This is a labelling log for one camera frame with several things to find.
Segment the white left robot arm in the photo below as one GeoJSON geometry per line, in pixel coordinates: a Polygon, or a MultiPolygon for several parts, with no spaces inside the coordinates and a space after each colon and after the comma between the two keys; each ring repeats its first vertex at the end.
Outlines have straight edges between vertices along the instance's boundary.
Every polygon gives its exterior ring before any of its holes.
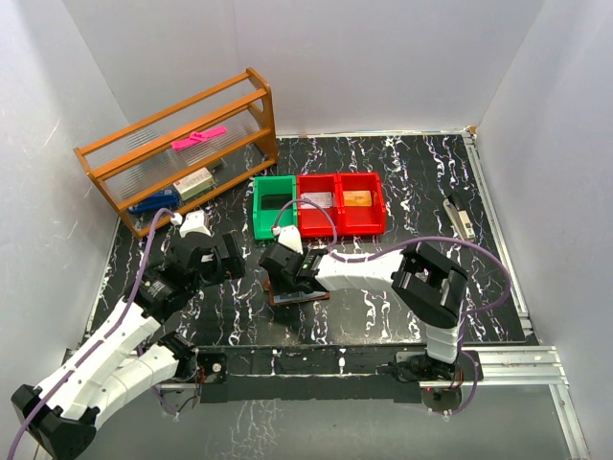
{"type": "Polygon", "coordinates": [[[168,333],[144,353],[136,350],[203,288],[245,274],[235,235],[182,237],[167,255],[141,267],[101,326],[52,375],[21,385],[11,403],[29,433],[54,459],[76,459],[119,409],[169,379],[191,380],[196,348],[168,333]]]}

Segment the gold card with magnetic stripe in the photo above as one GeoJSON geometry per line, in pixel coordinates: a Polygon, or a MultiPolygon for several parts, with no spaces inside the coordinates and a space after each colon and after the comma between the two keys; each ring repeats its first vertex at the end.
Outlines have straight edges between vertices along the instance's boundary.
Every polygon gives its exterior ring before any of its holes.
{"type": "Polygon", "coordinates": [[[344,205],[347,207],[370,207],[373,204],[369,190],[348,190],[343,192],[344,205]]]}

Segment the brown leather card holder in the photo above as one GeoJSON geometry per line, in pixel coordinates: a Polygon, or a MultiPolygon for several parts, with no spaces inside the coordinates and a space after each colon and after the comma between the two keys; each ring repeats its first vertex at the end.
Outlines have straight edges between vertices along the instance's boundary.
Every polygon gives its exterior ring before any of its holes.
{"type": "Polygon", "coordinates": [[[327,300],[330,293],[327,291],[303,291],[289,289],[293,288],[293,283],[284,279],[268,279],[264,283],[264,290],[268,293],[269,304],[273,307],[300,304],[311,301],[327,300]]]}

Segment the grey VIP card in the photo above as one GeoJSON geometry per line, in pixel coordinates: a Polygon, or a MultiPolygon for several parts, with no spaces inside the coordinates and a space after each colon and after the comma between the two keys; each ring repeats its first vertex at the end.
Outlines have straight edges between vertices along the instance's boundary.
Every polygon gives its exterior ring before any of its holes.
{"type": "Polygon", "coordinates": [[[263,211],[278,211],[291,199],[291,194],[263,195],[260,200],[260,207],[263,211]]]}

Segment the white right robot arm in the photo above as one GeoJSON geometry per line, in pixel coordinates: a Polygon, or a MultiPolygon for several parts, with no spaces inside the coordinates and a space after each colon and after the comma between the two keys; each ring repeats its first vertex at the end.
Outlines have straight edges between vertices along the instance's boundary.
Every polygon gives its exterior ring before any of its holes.
{"type": "Polygon", "coordinates": [[[294,249],[275,242],[259,266],[279,293],[370,289],[393,293],[425,325],[426,349],[397,358],[389,372],[400,381],[451,380],[462,366],[459,335],[467,274],[425,242],[385,254],[341,256],[325,249],[294,249]]]}

